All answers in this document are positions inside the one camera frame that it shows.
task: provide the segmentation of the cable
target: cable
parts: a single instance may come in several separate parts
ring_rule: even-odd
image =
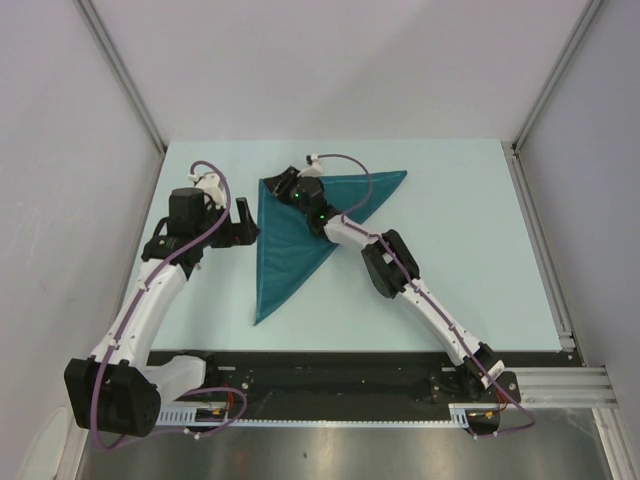
[[[498,406],[500,407],[500,413],[504,412],[507,407],[509,406],[509,401],[504,398],[502,396],[502,394],[500,393],[500,391],[496,391],[496,396],[498,397]]]
[[[228,419],[226,422],[220,424],[219,426],[214,427],[213,429],[208,430],[206,432],[196,432],[196,433],[191,432],[188,428],[180,428],[180,427],[163,428],[162,430],[153,430],[149,435],[147,435],[144,438],[130,438],[129,440],[127,440],[125,442],[122,442],[118,446],[119,447],[126,447],[126,446],[129,446],[129,445],[133,444],[133,443],[137,443],[140,440],[144,440],[145,438],[155,437],[156,435],[164,435],[165,433],[185,433],[187,435],[192,434],[194,439],[198,440],[200,438],[210,437],[211,435],[215,435],[216,433],[220,433],[223,430],[226,430],[227,428],[229,428],[231,426],[232,423],[234,423],[238,419],[240,419],[242,417],[242,415],[244,415],[244,412],[247,410],[248,400],[247,400],[247,396],[245,395],[244,392],[242,392],[241,390],[235,389],[235,388],[231,388],[231,387],[212,387],[212,388],[199,388],[199,389],[196,389],[196,390],[191,390],[191,391],[185,393],[182,396],[183,397],[189,397],[189,396],[192,396],[192,395],[202,395],[202,394],[205,394],[205,393],[222,393],[222,392],[227,392],[228,395],[233,395],[233,394],[239,395],[240,398],[242,399],[242,408],[240,409],[240,411],[233,418]]]
[[[210,194],[208,194],[207,192],[204,192],[204,196],[205,196],[205,197],[207,197],[207,199],[209,200],[209,201],[205,204],[204,208],[208,208],[208,207],[209,207],[209,205],[212,205],[212,206],[213,206],[213,208],[215,208],[215,206],[216,206],[216,201],[213,199],[213,197],[212,197]]]
[[[153,280],[158,276],[158,274],[164,269],[164,267],[169,265],[170,262],[172,262],[175,258],[185,253],[190,248],[196,246],[197,244],[199,244],[200,242],[208,238],[212,233],[214,233],[218,229],[218,227],[220,227],[220,225],[222,225],[222,222],[224,222],[225,219],[229,216],[229,210],[231,209],[231,192],[229,191],[229,185],[227,184],[227,179],[225,178],[224,174],[220,170],[218,170],[217,167],[203,160],[199,160],[193,163],[191,165],[190,173],[191,174],[195,173],[196,167],[200,165],[204,165],[210,168],[220,177],[220,182],[222,183],[225,194],[227,196],[227,204],[225,205],[224,212],[222,213],[218,221],[211,226],[210,229],[208,229],[202,235],[197,237],[195,240],[192,240],[191,242],[187,243],[183,247],[173,252],[167,258],[165,258],[146,278],[146,280],[144,281],[144,288],[140,288],[136,293],[135,297],[133,297],[133,301],[131,302],[131,305],[129,305],[129,308],[126,311],[122,319],[122,322],[118,327],[118,330],[113,336],[113,340],[115,341],[116,345],[117,345],[117,342],[122,337],[122,334],[124,333],[125,329],[127,328],[127,324],[129,323],[129,320],[131,320],[131,317],[133,316],[133,312],[135,311],[136,307],[140,303],[140,300],[142,299],[143,295],[146,293],[146,290],[151,285],[151,282],[153,282]],[[113,352],[115,351],[115,349],[116,349],[115,345],[109,345],[109,348],[107,348],[107,351],[102,359],[102,362],[100,363],[100,367],[98,368],[96,381],[93,384],[93,392],[91,394],[91,408],[89,411],[89,430],[91,431],[91,436],[95,444],[101,450],[113,450],[114,448],[117,448],[125,438],[125,435],[121,435],[111,445],[105,445],[104,443],[102,443],[102,439],[100,438],[100,435],[98,433],[98,399],[100,398],[100,389],[102,388],[102,381],[104,380],[104,374],[107,369],[107,365],[109,364],[109,359],[113,355]]]
[[[456,338],[460,342],[460,345],[462,346],[462,348],[465,351],[465,353],[467,354],[467,356],[471,359],[471,361],[473,363],[475,363],[475,365],[482,372],[482,374],[489,380],[489,383],[491,385],[493,385],[496,388],[496,390],[503,395],[505,400],[507,400],[509,403],[513,404],[521,413],[523,413],[529,419],[529,423],[527,423],[525,425],[520,425],[520,426],[517,426],[517,427],[507,428],[507,429],[502,430],[500,432],[496,431],[494,433],[490,433],[490,434],[486,434],[486,435],[477,435],[471,429],[469,429],[469,433],[471,433],[471,435],[473,435],[474,440],[476,438],[498,437],[498,436],[502,436],[502,435],[508,435],[508,434],[511,434],[511,433],[520,432],[522,430],[527,430],[527,429],[533,427],[534,425],[536,425],[537,420],[536,420],[536,416],[533,414],[533,412],[531,412],[531,411],[527,410],[526,408],[524,408],[511,395],[509,395],[509,393],[504,388],[502,388],[502,386],[496,381],[496,379],[493,378],[493,376],[489,374],[489,372],[487,371],[486,368],[484,368],[484,365],[482,365],[482,363],[480,363],[480,361],[475,357],[475,355],[473,354],[473,352],[471,351],[471,349],[469,348],[467,343],[464,341],[464,338],[462,337],[462,335],[460,335],[460,332],[458,331],[458,328],[456,327],[456,325],[449,319],[449,317],[442,311],[442,309],[440,307],[438,307],[438,305],[436,305],[436,303],[433,300],[431,300],[425,292],[422,291],[422,289],[420,287],[418,287],[415,283],[413,283],[413,280],[411,279],[411,275],[409,274],[409,272],[407,271],[405,266],[402,264],[402,262],[400,262],[400,260],[398,260],[398,257],[393,252],[393,250],[391,250],[391,247],[389,246],[389,244],[384,240],[384,238],[382,238],[382,235],[377,234],[377,233],[367,232],[366,230],[358,227],[357,225],[353,225],[351,223],[347,223],[346,218],[345,218],[347,213],[352,212],[352,211],[360,208],[362,205],[364,205],[369,200],[369,197],[371,196],[371,192],[373,190],[373,180],[372,180],[371,174],[369,173],[367,168],[361,162],[359,162],[358,160],[356,160],[353,157],[350,157],[348,155],[339,154],[339,153],[328,153],[328,154],[318,155],[318,158],[331,158],[331,157],[344,158],[344,159],[350,160],[353,163],[357,164],[364,171],[364,173],[367,175],[367,179],[369,180],[369,191],[367,192],[367,195],[364,197],[364,199],[362,201],[360,201],[359,203],[357,203],[356,205],[354,205],[353,207],[348,208],[347,210],[345,210],[340,215],[340,221],[342,222],[342,224],[345,227],[351,228],[352,230],[355,230],[356,232],[359,232],[362,235],[365,235],[367,238],[376,238],[380,242],[380,244],[384,247],[384,249],[389,254],[389,256],[391,256],[391,258],[393,259],[394,263],[398,266],[398,268],[400,269],[402,274],[405,276],[405,278],[407,279],[407,282],[409,283],[409,285],[411,285],[411,287],[413,288],[414,292],[416,292],[424,300],[426,300],[427,303],[429,305],[431,305],[431,307],[438,313],[440,318],[442,318],[442,320],[447,324],[447,327],[449,327],[449,330],[451,330],[453,332],[453,334],[456,336]]]
[[[154,237],[157,237],[158,235],[160,235],[160,232],[162,232],[162,229],[167,224],[168,220],[169,220],[169,217],[164,217],[164,218],[160,219],[160,221],[156,225],[156,228],[153,230],[153,236]]]
[[[229,388],[229,384],[228,383],[223,383],[222,386],[226,387],[226,388]],[[229,410],[231,410],[231,408],[233,407],[234,403],[235,403],[235,399],[233,398],[233,393],[229,392],[227,394],[227,405],[226,405],[227,412]]]

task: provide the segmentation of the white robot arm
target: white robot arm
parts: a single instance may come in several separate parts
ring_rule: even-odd
[[[453,365],[469,374],[481,389],[489,388],[490,378],[495,380],[505,369],[502,360],[435,298],[400,235],[394,230],[370,232],[334,208],[325,199],[318,178],[324,173],[321,160],[307,157],[307,163],[302,171],[289,167],[265,179],[268,190],[281,202],[300,210],[315,236],[360,252],[378,292],[408,305],[442,343]]]
[[[80,427],[90,427],[97,396],[93,408],[98,430],[146,436],[162,407],[205,379],[205,362],[196,357],[177,356],[161,367],[147,367],[153,340],[169,306],[198,268],[204,249],[250,245],[260,231],[244,198],[236,199],[239,223],[223,213],[227,199],[216,174],[189,178],[195,186],[172,192],[169,215],[145,245],[136,288],[115,322],[88,359],[72,359],[65,370]]]

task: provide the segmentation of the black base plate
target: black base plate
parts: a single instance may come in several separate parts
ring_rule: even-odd
[[[284,353],[155,351],[149,365],[162,365],[175,355],[193,355],[207,362],[203,386],[224,383],[246,392],[245,419],[292,421],[431,421],[448,420],[448,403],[498,403],[490,388],[474,400],[462,392],[436,390],[430,377],[453,382],[455,372],[444,353]],[[499,354],[508,367],[580,366],[578,355],[564,353]],[[453,375],[447,380],[442,375]],[[520,398],[513,372],[500,383]],[[203,399],[225,401],[224,395]],[[239,408],[236,401],[234,412]]]

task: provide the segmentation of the light blue table surface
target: light blue table surface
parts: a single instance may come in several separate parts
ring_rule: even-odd
[[[345,153],[371,172],[408,175],[366,222],[400,232],[431,291],[495,350],[558,351],[540,273],[497,140],[172,142],[142,244],[165,216],[171,190],[189,186],[189,166],[207,160],[247,197],[258,218],[258,179],[309,153]],[[357,174],[340,159],[327,175]],[[237,220],[235,204],[232,211]],[[137,275],[140,260],[134,268]],[[360,255],[338,248],[274,314],[254,327],[256,246],[205,250],[160,328],[154,349],[254,351],[440,351],[413,314],[381,297]]]

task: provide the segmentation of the teal cloth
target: teal cloth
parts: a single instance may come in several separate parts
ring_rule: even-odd
[[[369,201],[349,214],[363,223],[398,188],[406,170],[371,174],[373,192]],[[367,194],[366,175],[322,177],[325,196],[340,211],[355,205]],[[304,215],[290,205],[279,202],[259,182],[257,255],[257,307],[254,325],[275,312],[329,258],[337,247],[314,237]]]

